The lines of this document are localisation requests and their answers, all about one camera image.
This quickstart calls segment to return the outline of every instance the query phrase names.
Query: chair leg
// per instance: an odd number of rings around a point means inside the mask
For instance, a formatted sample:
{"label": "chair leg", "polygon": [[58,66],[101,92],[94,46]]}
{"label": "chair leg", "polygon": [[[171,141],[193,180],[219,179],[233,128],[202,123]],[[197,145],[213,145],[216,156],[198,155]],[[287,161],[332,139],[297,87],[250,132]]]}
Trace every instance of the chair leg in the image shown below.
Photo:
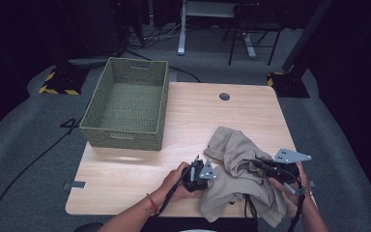
{"label": "chair leg", "polygon": [[236,42],[236,37],[237,37],[237,27],[234,28],[233,42],[231,44],[231,52],[230,52],[230,59],[228,60],[228,65],[231,65],[231,60],[233,59],[234,44]]}
{"label": "chair leg", "polygon": [[225,33],[224,37],[222,38],[222,41],[223,41],[223,42],[225,41],[225,39],[226,39],[227,36],[228,36],[228,33],[230,32],[230,28],[231,28],[231,27],[228,27],[227,32]]}
{"label": "chair leg", "polygon": [[266,36],[267,36],[267,34],[268,34],[269,32],[268,31],[266,31],[264,34],[263,34],[263,36],[257,41],[257,44],[259,44]]}
{"label": "chair leg", "polygon": [[273,47],[272,47],[272,52],[271,52],[270,60],[268,61],[268,66],[271,64],[273,53],[275,52],[276,43],[278,43],[278,39],[279,39],[279,35],[280,34],[281,34],[281,30],[279,30],[278,33],[276,34],[275,42],[273,43]]}

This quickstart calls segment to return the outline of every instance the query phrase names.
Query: black device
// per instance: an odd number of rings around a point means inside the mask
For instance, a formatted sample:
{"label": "black device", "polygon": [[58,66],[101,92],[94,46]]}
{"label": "black device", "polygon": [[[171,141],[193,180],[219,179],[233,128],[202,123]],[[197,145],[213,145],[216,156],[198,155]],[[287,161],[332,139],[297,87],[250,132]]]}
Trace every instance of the black device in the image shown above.
{"label": "black device", "polygon": [[268,177],[279,183],[295,183],[300,176],[300,171],[295,163],[278,163],[268,159],[255,159],[252,161],[256,167],[261,168]]}
{"label": "black device", "polygon": [[198,159],[191,163],[189,168],[183,170],[183,185],[189,192],[204,190],[209,187],[208,182],[215,178],[211,160],[204,162]]}
{"label": "black device", "polygon": [[292,194],[303,195],[305,191],[301,185],[300,188],[293,189],[290,184],[295,182],[300,184],[300,171],[296,162],[310,160],[312,160],[311,156],[281,148],[273,159],[256,158],[252,162],[256,167],[261,168],[265,175],[273,177]]}

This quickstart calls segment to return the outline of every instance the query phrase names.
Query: black cable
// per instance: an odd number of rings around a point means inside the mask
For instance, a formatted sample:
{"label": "black cable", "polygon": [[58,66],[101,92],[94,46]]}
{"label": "black cable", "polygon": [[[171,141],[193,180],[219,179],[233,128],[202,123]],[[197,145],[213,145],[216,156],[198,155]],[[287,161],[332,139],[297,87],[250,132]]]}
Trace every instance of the black cable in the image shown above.
{"label": "black cable", "polygon": [[[148,61],[152,61],[152,59],[147,58],[147,57],[145,57],[145,56],[142,56],[142,55],[140,55],[140,54],[137,54],[137,53],[135,53],[135,52],[133,52],[133,51],[130,51],[130,50],[128,50],[128,49],[126,49],[126,51],[127,51],[128,53],[134,55],[134,56],[140,57],[140,58],[145,59],[145,60],[148,60]],[[182,72],[182,73],[189,74],[189,75],[191,75],[192,77],[194,77],[195,80],[197,80],[198,83],[202,83],[202,81],[201,81],[201,80],[200,80],[196,75],[194,75],[194,74],[192,74],[192,73],[190,73],[190,72],[187,72],[187,71],[181,70],[181,69],[176,68],[176,67],[173,67],[173,66],[169,66],[169,68],[172,69],[172,70],[175,70],[175,71],[179,71],[179,72]]]}
{"label": "black cable", "polygon": [[171,188],[167,194],[165,195],[165,200],[164,200],[164,203],[162,204],[162,206],[160,207],[159,209],[159,212],[158,214],[155,214],[153,215],[153,217],[157,218],[159,215],[161,215],[161,213],[165,210],[165,207],[167,207],[168,203],[170,202],[171,200],[171,197],[173,197],[174,195],[174,192],[176,192],[177,190],[177,187],[180,186],[182,184],[182,180],[183,180],[183,177],[186,175],[186,173],[188,172],[188,170],[191,168],[191,165],[188,166],[185,171],[183,171],[183,174],[182,176],[180,177],[180,179],[177,181],[177,183],[173,186],[173,188]]}
{"label": "black cable", "polygon": [[44,155],[46,155],[47,152],[49,152],[54,146],[56,146],[60,141],[62,141],[73,129],[75,129],[80,121],[82,121],[83,118],[81,118],[75,125],[73,125],[65,134],[63,134],[56,142],[54,142],[49,148],[47,148],[43,153],[41,153],[37,158],[35,158],[29,165],[27,165],[19,174],[16,175],[16,177],[11,181],[11,183],[5,188],[5,190],[2,192],[0,196],[0,203],[2,199],[4,198],[5,194],[8,192],[8,190],[14,185],[14,183],[25,173],[35,162],[37,162],[40,158],[42,158]]}
{"label": "black cable", "polygon": [[180,25],[177,25],[171,29],[167,29],[164,32],[162,31],[162,28],[159,28],[158,33],[154,34],[155,30],[153,30],[148,36],[144,37],[145,44],[134,44],[134,41],[138,41],[136,39],[131,39],[130,36],[128,39],[125,41],[125,46],[130,48],[130,49],[143,49],[143,48],[150,48],[153,45],[160,43],[160,42],[166,42],[171,39],[173,39],[176,36],[179,36],[177,32],[180,30]]}
{"label": "black cable", "polygon": [[294,219],[291,221],[291,225],[288,229],[288,232],[293,232],[295,226],[298,223],[298,220],[300,219],[300,214],[302,213],[302,205],[303,205],[303,200],[305,199],[305,194],[300,195],[300,199],[298,201],[298,207],[297,207],[297,213],[295,214]]}
{"label": "black cable", "polygon": [[[257,209],[255,208],[254,203],[252,202],[251,198],[249,198],[248,194],[244,194],[245,196],[245,207],[243,213],[245,214],[245,219],[254,226],[254,230],[258,231],[258,216],[257,216]],[[252,214],[253,221],[248,219],[248,215],[246,213],[247,205],[249,205],[250,213]]]}

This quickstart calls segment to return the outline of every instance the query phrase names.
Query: table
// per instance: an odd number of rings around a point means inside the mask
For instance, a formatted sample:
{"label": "table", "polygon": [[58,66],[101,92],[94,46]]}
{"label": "table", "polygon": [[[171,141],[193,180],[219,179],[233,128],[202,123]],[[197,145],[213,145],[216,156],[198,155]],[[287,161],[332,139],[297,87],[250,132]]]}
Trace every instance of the table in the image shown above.
{"label": "table", "polygon": [[[219,98],[227,93],[228,101]],[[275,92],[269,86],[170,82],[162,150],[109,149],[86,144],[71,190],[71,215],[116,215],[152,192],[181,161],[203,154],[217,127],[242,131],[272,156],[285,147],[295,151]],[[224,217],[243,218],[243,203],[228,205]],[[288,217],[297,208],[287,200]],[[199,199],[168,204],[163,217],[201,217]]]}
{"label": "table", "polygon": [[[182,7],[182,29],[180,32],[179,48],[177,53],[184,55],[186,53],[186,17],[189,16],[212,16],[212,17],[234,17],[233,7],[235,3],[219,2],[199,2],[183,0]],[[243,34],[246,51],[250,58],[255,58],[254,47],[252,46],[249,33]]]}

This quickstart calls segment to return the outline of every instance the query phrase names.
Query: beige cloth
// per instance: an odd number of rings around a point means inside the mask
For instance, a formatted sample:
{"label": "beige cloth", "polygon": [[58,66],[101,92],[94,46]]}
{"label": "beige cloth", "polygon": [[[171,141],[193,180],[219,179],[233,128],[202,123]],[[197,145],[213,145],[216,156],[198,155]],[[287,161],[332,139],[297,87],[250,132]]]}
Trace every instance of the beige cloth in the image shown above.
{"label": "beige cloth", "polygon": [[261,151],[240,130],[224,127],[217,128],[204,153],[224,163],[214,169],[216,178],[209,181],[201,197],[200,211],[207,221],[216,221],[229,202],[243,200],[243,195],[249,194],[258,215],[272,227],[279,224],[286,215],[282,192],[250,162],[256,157],[270,160],[270,154]]}

